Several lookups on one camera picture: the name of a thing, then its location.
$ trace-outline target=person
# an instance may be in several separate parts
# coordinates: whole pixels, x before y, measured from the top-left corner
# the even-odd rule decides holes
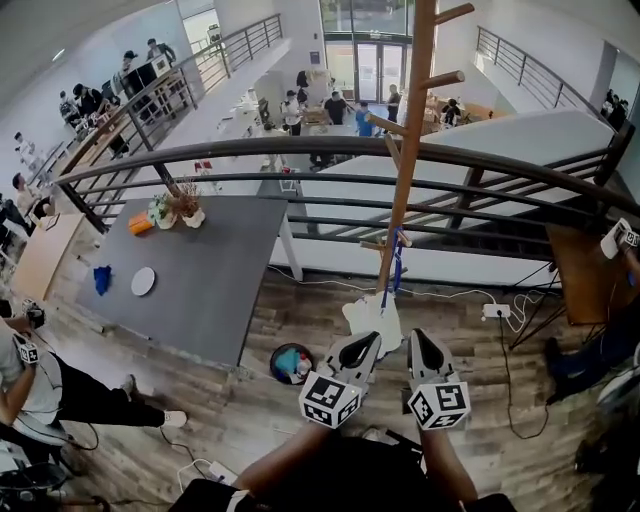
[[[280,111],[284,116],[284,123],[292,136],[297,137],[302,130],[302,117],[300,117],[300,104],[294,91],[287,91],[287,100],[280,105]]]
[[[396,84],[391,84],[389,86],[389,99],[387,100],[387,112],[389,113],[389,121],[394,123],[398,122],[398,109],[400,108],[400,100],[402,100],[402,96],[398,93],[398,86]]]
[[[373,135],[373,123],[367,121],[369,114],[369,104],[366,101],[360,102],[360,108],[356,112],[356,123],[358,123],[358,135],[360,137],[371,137]]]
[[[340,93],[338,91],[333,91],[331,93],[331,98],[324,103],[324,109],[327,111],[331,124],[344,124],[345,110],[355,112],[355,110],[340,97]]]
[[[25,139],[21,132],[17,132],[13,138],[19,144],[15,149],[20,155],[20,162],[25,164],[31,172],[36,172],[44,164],[44,160],[36,151],[36,145]]]
[[[458,108],[458,102],[453,98],[450,98],[447,104],[442,107],[442,113],[444,114],[445,126],[451,128],[458,124],[458,118],[462,115]]]
[[[160,43],[158,44],[155,38],[151,38],[147,41],[147,46],[149,47],[149,52],[147,53],[147,60],[155,59],[160,55],[164,55],[169,61],[169,66],[173,65],[176,61],[176,52],[173,51],[168,44]]]
[[[627,119],[627,112],[625,111],[624,105],[617,94],[613,95],[613,110],[607,119],[609,124],[616,131],[619,131],[622,128],[622,125]]]
[[[82,120],[78,105],[76,105],[71,98],[67,97],[66,91],[60,91],[60,106],[58,108],[62,119],[64,119],[64,122],[69,126],[75,127]]]
[[[75,85],[73,88],[73,95],[80,103],[80,114],[85,118],[89,118],[94,115],[100,116],[111,108],[109,101],[103,98],[100,91],[85,87],[83,84]],[[109,147],[118,158],[129,153],[129,145],[120,135],[116,135],[113,138],[109,143]]]
[[[34,192],[29,185],[27,185],[22,174],[17,173],[13,177],[13,188],[18,191],[16,206],[25,219],[28,219],[31,214],[37,219],[55,215],[56,211],[53,198],[43,197],[40,192]]]
[[[636,250],[624,240],[618,241],[621,257],[636,289],[640,289],[640,262]],[[640,342],[640,295],[614,315],[604,332],[588,341],[573,354],[563,354],[558,340],[545,345],[547,368],[555,381],[555,392],[548,404],[564,400],[597,384],[616,366],[630,358]]]
[[[161,411],[139,401],[131,375],[119,389],[104,384],[59,356],[38,351],[38,362],[27,364],[18,345],[32,329],[44,324],[44,311],[28,301],[25,316],[0,319],[0,422],[11,426],[25,413],[50,425],[59,420],[135,427],[182,427],[182,411]]]
[[[446,431],[421,430],[420,441],[426,476],[406,447],[343,437],[340,431],[307,423],[231,485],[193,480],[170,512],[515,512],[504,495],[478,500]]]
[[[264,124],[264,137],[286,137],[288,134],[284,130],[278,130],[275,125],[268,121]],[[284,155],[269,155],[269,167],[271,172],[276,172],[276,163],[278,161],[278,156],[280,157],[280,161],[282,165],[286,167],[287,158]]]

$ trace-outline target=black pants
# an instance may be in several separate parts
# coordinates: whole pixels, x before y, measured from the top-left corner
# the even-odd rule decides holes
[[[160,427],[164,423],[161,410],[129,402],[122,389],[108,389],[93,377],[54,357],[62,375],[62,400],[56,420],[132,427]]]
[[[291,129],[291,135],[297,137],[300,135],[300,131],[302,130],[302,122],[299,122],[298,124],[292,124],[289,128]]]

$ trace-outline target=power strip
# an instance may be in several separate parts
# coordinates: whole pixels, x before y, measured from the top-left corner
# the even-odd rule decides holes
[[[511,307],[509,304],[485,304],[482,306],[483,318],[509,318],[511,316]]]

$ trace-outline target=white cable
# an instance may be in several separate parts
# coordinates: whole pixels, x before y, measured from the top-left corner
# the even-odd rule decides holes
[[[189,464],[188,466],[185,466],[185,467],[179,469],[176,472],[176,476],[178,477],[178,483],[180,484],[180,494],[182,494],[184,492],[184,489],[182,487],[182,480],[180,480],[180,473],[182,473],[185,469],[189,469],[191,466],[195,466],[196,462],[206,462],[207,464],[209,464],[209,466],[211,466],[211,462],[209,462],[206,459],[196,459],[191,464]]]

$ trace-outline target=white pot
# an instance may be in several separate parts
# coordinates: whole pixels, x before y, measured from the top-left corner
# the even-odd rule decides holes
[[[158,222],[156,222],[156,225],[160,229],[171,229],[176,223],[176,220],[178,220],[178,216],[175,213],[168,213],[164,217],[164,219],[158,220]]]
[[[198,211],[194,213],[191,217],[182,217],[184,223],[190,228],[199,228],[202,222],[205,219],[204,212],[202,208],[198,208]]]

